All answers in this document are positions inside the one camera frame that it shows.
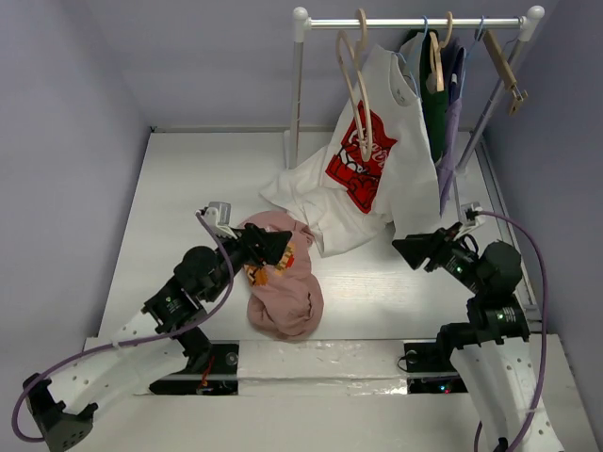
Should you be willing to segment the pink t shirt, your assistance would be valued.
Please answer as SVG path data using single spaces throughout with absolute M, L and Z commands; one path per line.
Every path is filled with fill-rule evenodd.
M 301 340 L 317 327 L 324 299 L 312 272 L 309 227 L 285 212 L 265 211 L 247 218 L 268 232 L 291 232 L 281 260 L 274 266 L 244 266 L 251 295 L 247 317 L 252 326 L 278 340 Z

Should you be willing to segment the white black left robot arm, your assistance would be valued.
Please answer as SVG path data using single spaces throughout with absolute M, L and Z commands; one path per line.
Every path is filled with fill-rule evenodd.
M 68 451 L 124 396 L 179 371 L 203 372 L 212 352 L 200 328 L 212 315 L 204 304 L 223 305 L 243 267 L 277 264 L 291 236 L 251 223 L 215 235 L 217 248 L 188 250 L 172 277 L 108 343 L 29 377 L 17 403 L 27 406 L 41 433 L 37 440 L 51 451 Z

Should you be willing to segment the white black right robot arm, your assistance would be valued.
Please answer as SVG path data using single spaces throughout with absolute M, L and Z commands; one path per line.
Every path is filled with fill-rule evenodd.
M 461 225 L 411 234 L 392 243 L 412 269 L 445 270 L 467 288 L 467 320 L 442 326 L 432 342 L 405 346 L 399 369 L 456 372 L 480 418 L 492 451 L 561 451 L 542 400 L 543 364 L 530 357 L 530 328 L 514 292 L 521 255 L 496 241 L 479 250 Z

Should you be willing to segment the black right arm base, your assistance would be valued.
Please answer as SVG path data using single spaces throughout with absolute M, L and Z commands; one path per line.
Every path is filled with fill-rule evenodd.
M 434 341 L 404 345 L 397 367 L 409 379 L 411 394 L 448 395 L 466 393 L 459 373 L 450 361 L 454 349 L 474 344 L 476 333 L 469 323 L 451 323 L 441 327 Z

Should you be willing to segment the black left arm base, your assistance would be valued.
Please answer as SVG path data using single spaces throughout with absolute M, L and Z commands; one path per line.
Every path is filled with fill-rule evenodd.
M 235 396 L 238 394 L 239 342 L 212 343 L 204 333 L 187 332 L 186 366 L 149 386 L 156 396 Z

